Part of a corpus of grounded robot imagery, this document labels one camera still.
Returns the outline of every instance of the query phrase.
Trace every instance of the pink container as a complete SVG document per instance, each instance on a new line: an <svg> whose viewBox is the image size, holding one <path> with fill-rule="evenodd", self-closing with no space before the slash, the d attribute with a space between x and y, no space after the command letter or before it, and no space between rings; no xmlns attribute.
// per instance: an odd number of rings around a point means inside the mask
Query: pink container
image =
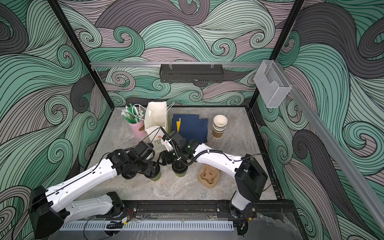
<svg viewBox="0 0 384 240"><path fill-rule="evenodd" d="M144 120L141 120L138 123L128 123L128 124L131 127L133 135L136 138L143 139L147 136L147 132L145 131L145 128L144 128Z"/></svg>

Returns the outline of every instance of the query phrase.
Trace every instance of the white rope handle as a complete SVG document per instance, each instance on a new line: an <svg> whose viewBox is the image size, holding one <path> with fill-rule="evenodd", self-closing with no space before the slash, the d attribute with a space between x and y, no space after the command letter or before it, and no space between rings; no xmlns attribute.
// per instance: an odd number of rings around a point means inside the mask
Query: white rope handle
<svg viewBox="0 0 384 240"><path fill-rule="evenodd" d="M167 112L170 110L170 108L173 106L175 104L175 102L173 102L171 105L169 105L167 108L169 108L168 110L167 110Z"/></svg>
<svg viewBox="0 0 384 240"><path fill-rule="evenodd" d="M132 114L133 114L133 115L134 115L136 118L138 118L138 119L140 119L140 120L144 120L144 119L142 119L142 118L139 118L138 116L136 116L136 115L133 113L133 109L134 109L134 107L135 107L136 105L139 105L140 107L144 108L144 109L145 109L145 111L147 111L147 109L146 109L145 107L141 106L141 105L140 105L140 104L138 104L138 103L136 103L136 104L133 104L133 106L132 106Z"/></svg>

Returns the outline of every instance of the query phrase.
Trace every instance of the patterned wallpaper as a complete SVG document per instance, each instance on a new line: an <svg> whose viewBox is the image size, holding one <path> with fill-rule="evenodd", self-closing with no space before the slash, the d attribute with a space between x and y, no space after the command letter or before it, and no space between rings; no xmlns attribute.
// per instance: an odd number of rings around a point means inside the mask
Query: patterned wallpaper
<svg viewBox="0 0 384 240"><path fill-rule="evenodd" d="M384 200L384 1L305 6L278 61ZM384 234L290 95L256 114L284 194L310 239Z"/></svg>
<svg viewBox="0 0 384 240"><path fill-rule="evenodd" d="M91 61L269 59L294 0L59 0ZM223 83L161 83L159 68L99 68L117 106L148 101L247 105L256 69Z"/></svg>
<svg viewBox="0 0 384 240"><path fill-rule="evenodd" d="M80 173L111 109L46 0L0 0L0 238L34 239L31 189Z"/></svg>

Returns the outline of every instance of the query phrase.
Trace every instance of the bundle of straws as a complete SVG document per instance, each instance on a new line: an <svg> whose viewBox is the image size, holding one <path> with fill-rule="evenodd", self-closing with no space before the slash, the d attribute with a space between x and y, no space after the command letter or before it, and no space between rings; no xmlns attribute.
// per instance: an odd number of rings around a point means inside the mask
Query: bundle of straws
<svg viewBox="0 0 384 240"><path fill-rule="evenodd" d="M139 109L137 107L132 106L132 104L129 104L128 106L125 106L125 108L121 111L121 115L131 124L135 124L140 122L141 119L143 119L144 113L141 110L141 107L139 106Z"/></svg>

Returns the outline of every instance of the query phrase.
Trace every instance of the stack of blue napkins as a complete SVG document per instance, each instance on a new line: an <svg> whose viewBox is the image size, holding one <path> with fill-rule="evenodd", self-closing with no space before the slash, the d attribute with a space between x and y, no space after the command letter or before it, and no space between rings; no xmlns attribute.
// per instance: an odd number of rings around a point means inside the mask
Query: stack of blue napkins
<svg viewBox="0 0 384 240"><path fill-rule="evenodd" d="M192 139L199 142L208 141L208 119L202 119L199 115L174 114L172 130L179 132L188 141Z"/></svg>

